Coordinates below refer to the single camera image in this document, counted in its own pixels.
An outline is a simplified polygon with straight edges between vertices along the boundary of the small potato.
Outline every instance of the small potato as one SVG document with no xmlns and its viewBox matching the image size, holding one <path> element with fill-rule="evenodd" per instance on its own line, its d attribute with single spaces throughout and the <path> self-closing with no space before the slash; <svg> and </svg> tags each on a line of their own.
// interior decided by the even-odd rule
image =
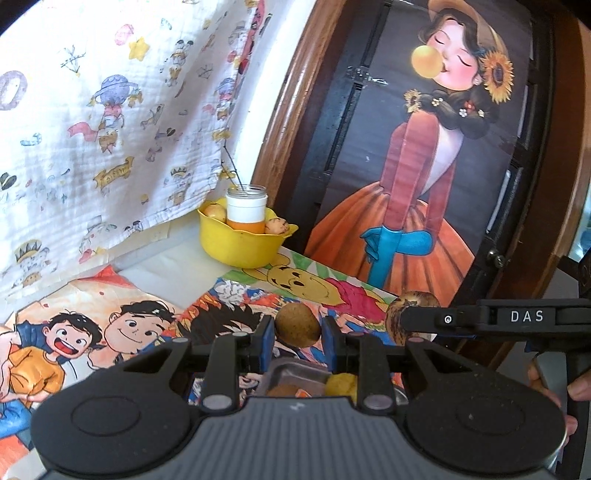
<svg viewBox="0 0 591 480">
<path fill-rule="evenodd" d="M 277 338 L 288 345 L 307 348 L 314 345 L 322 333 L 320 323 L 303 303 L 283 305 L 275 317 Z"/>
<path fill-rule="evenodd" d="M 357 404 L 357 375 L 337 374 L 331 375 L 324 389 L 326 397 L 351 397 Z"/>
<path fill-rule="evenodd" d="M 394 300 L 386 310 L 386 331 L 396 345 L 404 345 L 408 338 L 421 337 L 432 340 L 430 333 L 406 332 L 400 324 L 401 316 L 408 307 L 439 307 L 439 301 L 428 291 L 407 291 Z"/>
<path fill-rule="evenodd" d="M 290 229 L 290 224 L 283 218 L 272 218 L 265 224 L 265 233 L 268 235 L 283 235 Z"/>
<path fill-rule="evenodd" d="M 210 218 L 219 220 L 220 222 L 226 223 L 226 209 L 218 203 L 212 203 L 211 205 L 205 207 L 203 214 Z"/>
</svg>

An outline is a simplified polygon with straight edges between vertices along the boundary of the white wall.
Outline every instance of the white wall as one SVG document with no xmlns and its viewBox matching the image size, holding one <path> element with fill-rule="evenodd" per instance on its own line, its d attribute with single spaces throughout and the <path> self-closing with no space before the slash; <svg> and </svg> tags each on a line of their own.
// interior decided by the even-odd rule
<svg viewBox="0 0 591 480">
<path fill-rule="evenodd" d="M 300 37 L 316 0 L 265 0 L 264 33 L 256 34 L 255 50 L 236 109 L 230 120 L 228 150 L 238 175 L 249 183 L 267 126 Z"/>
</svg>

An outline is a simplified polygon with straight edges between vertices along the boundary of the orange shirt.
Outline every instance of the orange shirt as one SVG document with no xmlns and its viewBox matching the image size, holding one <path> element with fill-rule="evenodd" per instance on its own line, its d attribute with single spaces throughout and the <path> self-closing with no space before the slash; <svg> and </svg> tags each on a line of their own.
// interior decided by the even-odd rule
<svg viewBox="0 0 591 480">
<path fill-rule="evenodd" d="M 8 359 L 13 364 L 10 369 L 10 386 L 17 394 L 37 395 L 45 390 L 57 393 L 64 383 L 63 368 L 47 358 L 47 352 L 35 346 L 21 348 L 11 353 Z M 28 408 L 31 402 L 24 402 Z"/>
</svg>

